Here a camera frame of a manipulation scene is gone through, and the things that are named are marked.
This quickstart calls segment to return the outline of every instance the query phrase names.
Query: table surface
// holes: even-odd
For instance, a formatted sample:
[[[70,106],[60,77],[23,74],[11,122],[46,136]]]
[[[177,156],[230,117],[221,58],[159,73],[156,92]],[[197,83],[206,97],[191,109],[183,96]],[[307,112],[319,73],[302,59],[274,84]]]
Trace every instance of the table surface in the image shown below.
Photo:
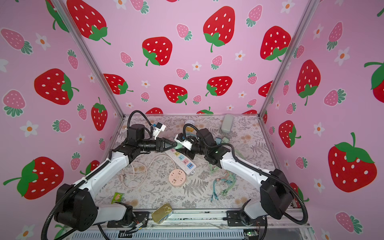
[[[268,147],[265,144],[263,133],[260,129],[256,116],[234,115],[231,132],[223,133],[220,128],[224,115],[157,115],[149,116],[151,123],[161,122],[167,127],[159,137],[174,139],[175,135],[182,132],[186,120],[195,121],[195,126],[199,129],[207,128],[215,137],[227,137],[235,149],[240,152],[247,161],[264,169],[273,170],[275,168]],[[126,120],[118,135],[114,147],[121,144],[127,136]],[[131,124],[140,123],[147,125],[140,115],[132,117]],[[160,154],[150,153],[140,155],[130,164],[125,171],[133,173],[143,172],[144,167],[137,162],[143,163],[146,167],[151,161]],[[255,189],[250,183],[236,176],[235,186],[227,195],[220,192],[228,187],[227,183],[217,182],[215,185],[216,194],[219,200],[211,196],[213,192],[213,181],[223,177],[226,170],[217,169],[211,172],[210,164],[201,156],[196,155],[193,162],[197,168],[195,173],[187,176],[187,180],[181,187],[173,187],[169,180],[169,173],[174,170],[172,160],[168,157],[158,157],[150,166],[147,177],[140,187],[127,189],[119,180],[119,173],[116,174],[98,193],[95,198],[96,205],[110,204],[115,192],[123,193],[122,202],[132,205],[134,209],[157,209],[168,202],[174,209],[231,209],[240,208],[248,199],[259,197],[259,190]],[[137,186],[144,178],[145,173],[126,175],[124,183],[128,187]]]

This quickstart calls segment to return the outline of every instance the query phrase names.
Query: power strip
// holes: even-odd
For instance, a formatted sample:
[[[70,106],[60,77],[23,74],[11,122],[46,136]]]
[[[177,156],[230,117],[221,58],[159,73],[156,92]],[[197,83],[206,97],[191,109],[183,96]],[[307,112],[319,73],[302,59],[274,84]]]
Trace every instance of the power strip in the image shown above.
[[[185,172],[187,176],[195,172],[196,164],[189,160],[184,154],[177,152],[175,149],[165,151],[172,160]]]

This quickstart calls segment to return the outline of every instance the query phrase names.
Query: black cable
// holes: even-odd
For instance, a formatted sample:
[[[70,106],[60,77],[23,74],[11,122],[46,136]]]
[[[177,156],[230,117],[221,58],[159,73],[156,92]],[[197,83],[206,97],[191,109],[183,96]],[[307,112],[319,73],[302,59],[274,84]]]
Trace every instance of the black cable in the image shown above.
[[[184,136],[185,139],[187,139],[187,134],[186,134],[186,131],[185,131],[185,129],[186,129],[187,127],[191,127],[191,128],[193,128],[193,129],[196,131],[196,133],[199,133],[200,136],[203,136],[203,135],[200,133],[200,131],[198,130],[197,127],[195,127],[194,125],[192,125],[192,124],[190,124],[190,123],[187,123],[187,124],[185,124],[184,127],[183,127],[183,136]],[[295,191],[295,190],[294,190],[288,183],[284,182],[283,180],[281,180],[281,179],[278,178],[278,177],[275,177],[275,176],[273,176],[273,175],[271,175],[271,174],[265,173],[265,172],[263,172],[262,170],[257,169],[257,168],[255,168],[255,167],[253,167],[253,166],[251,166],[251,165],[249,165],[249,164],[246,164],[245,162],[239,160],[238,157],[235,155],[235,148],[234,148],[234,146],[233,146],[232,144],[229,144],[229,143],[221,143],[221,144],[218,144],[218,145],[215,145],[215,146],[209,146],[209,145],[206,143],[204,137],[201,137],[201,140],[202,140],[202,142],[204,143],[204,145],[205,145],[207,148],[211,148],[211,149],[214,149],[214,148],[217,148],[217,147],[220,147],[220,146],[229,146],[229,147],[231,148],[233,158],[234,158],[237,162],[239,162],[241,165],[243,165],[243,166],[245,166],[245,167],[247,167],[247,168],[249,168],[249,169],[251,169],[251,170],[253,170],[253,171],[257,172],[257,173],[259,173],[260,175],[263,175],[263,176],[266,176],[266,177],[270,177],[271,179],[275,180],[276,182],[279,182],[280,184],[282,184],[284,187],[288,188],[289,192],[291,192],[291,194],[294,195],[294,197],[297,198],[297,201],[298,201],[299,204],[300,204],[301,210],[303,211],[303,219],[298,220],[298,219],[292,217],[291,215],[289,215],[289,214],[286,213],[286,212],[284,213],[284,216],[286,216],[289,220],[293,221],[293,222],[296,223],[296,224],[304,225],[304,224],[307,223],[307,221],[308,221],[308,211],[307,211],[307,208],[305,207],[305,204],[304,204],[303,200],[300,198],[300,196],[296,193],[296,191]]]

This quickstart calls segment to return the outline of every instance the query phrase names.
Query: pink strawberry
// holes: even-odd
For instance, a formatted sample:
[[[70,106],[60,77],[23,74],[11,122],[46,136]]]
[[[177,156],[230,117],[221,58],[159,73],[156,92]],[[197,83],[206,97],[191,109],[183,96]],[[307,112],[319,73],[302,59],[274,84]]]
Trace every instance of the pink strawberry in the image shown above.
[[[213,70],[216,70],[219,68],[219,66],[223,63],[223,56],[218,55],[212,59],[211,68]]]
[[[254,85],[257,81],[256,73],[250,73],[248,74],[248,80],[247,82],[251,85]]]
[[[349,216],[346,212],[338,212],[336,213],[335,218],[337,222],[348,232],[353,233],[353,231],[355,231],[357,234],[362,233],[363,227],[360,224],[360,221],[354,216]]]
[[[124,62],[127,67],[130,67],[130,68],[133,67],[132,58],[128,54],[126,54],[125,52],[121,52],[120,58],[121,58],[121,61]]]
[[[68,50],[68,61],[70,63],[70,65],[72,66],[73,69],[77,69],[77,67],[79,66],[79,61],[77,60],[76,58],[76,54],[74,53],[74,51],[72,51],[72,49],[69,49]]]
[[[147,92],[143,92],[141,94],[141,100],[147,102],[149,100],[149,94]]]
[[[103,138],[99,139],[99,145],[100,145],[100,149],[104,151],[105,150],[105,141]]]
[[[284,87],[283,87],[283,94],[284,94],[284,96],[287,95],[288,90],[289,90],[289,81],[285,80]]]
[[[196,95],[193,98],[193,104],[198,105],[200,102],[201,102],[201,96],[200,95]]]
[[[333,27],[331,33],[328,36],[328,40],[329,40],[329,42],[327,43],[328,51],[331,51],[336,47],[337,41],[341,38],[342,34],[343,34],[343,23],[338,22]]]
[[[136,11],[140,11],[141,14],[147,14],[149,12],[149,6],[147,2],[143,0],[131,0],[132,6],[136,9]]]
[[[324,104],[334,107],[336,104],[341,104],[345,100],[347,93],[343,89],[332,90],[324,98]]]
[[[287,114],[291,115],[294,111],[296,111],[296,103],[290,103],[287,107]]]
[[[84,105],[82,104],[79,104],[77,105],[77,111],[79,112],[79,117],[82,119],[82,120],[86,120],[87,119],[87,109],[84,108]]]
[[[53,122],[52,128],[56,132],[66,132],[71,129],[71,124],[65,119],[56,120]]]
[[[80,153],[75,152],[72,156],[71,160],[71,168],[73,171],[75,171],[80,165]]]
[[[298,166],[300,169],[307,168],[308,161],[305,157],[298,157],[296,159],[296,166]]]
[[[256,25],[256,22],[262,16],[262,11],[263,11],[263,6],[262,5],[257,5],[252,10],[249,11],[249,13],[248,13],[248,17],[249,18],[247,18],[247,26],[249,28],[251,28],[254,25]]]
[[[299,58],[304,53],[304,46],[300,45],[298,48],[296,48],[295,52],[293,53],[294,58]]]
[[[178,24],[176,26],[177,33],[179,37],[184,38],[184,40],[189,41],[192,39],[192,32],[189,30],[189,28],[184,24]]]
[[[184,69],[178,68],[176,69],[176,73],[179,78],[182,78],[184,80],[189,78],[188,73]]]
[[[275,133],[275,127],[274,126],[271,126],[270,128],[269,128],[269,134],[270,135],[273,135]]]
[[[22,108],[25,108],[25,101],[22,94],[16,90],[10,90],[4,97],[3,103],[6,105],[4,111],[11,117],[19,117],[23,114]]]
[[[32,46],[28,41],[24,41],[24,38],[20,33],[7,28],[2,28],[0,32],[3,38],[12,48],[20,50],[22,53],[28,55],[33,53]]]
[[[256,99],[252,99],[251,101],[248,102],[247,104],[247,108],[251,108],[253,107],[255,104],[256,104],[257,100]]]

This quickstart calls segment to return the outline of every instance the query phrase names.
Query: wall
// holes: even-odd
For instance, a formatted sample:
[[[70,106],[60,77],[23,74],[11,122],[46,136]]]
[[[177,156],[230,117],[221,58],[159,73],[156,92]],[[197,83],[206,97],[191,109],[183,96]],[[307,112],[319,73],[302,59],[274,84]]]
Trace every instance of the wall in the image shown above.
[[[308,1],[131,2],[67,7],[125,113],[195,114],[259,111]]]
[[[308,200],[317,239],[378,239],[381,232],[383,7],[321,2],[267,109],[270,138],[288,180]],[[370,62],[377,63],[365,67]]]
[[[0,8],[0,28],[0,176],[6,184],[0,188],[1,238],[37,240],[57,188],[83,177],[80,171],[85,173],[92,161],[102,161],[119,118],[98,81],[88,76],[91,70],[65,25],[55,22],[45,1],[6,1]],[[76,57],[70,57],[69,50]],[[105,106],[101,131],[100,123],[95,127],[92,121],[93,106],[101,107],[98,97]],[[78,111],[78,104],[84,109]],[[55,224],[49,239],[62,229],[62,224]]]

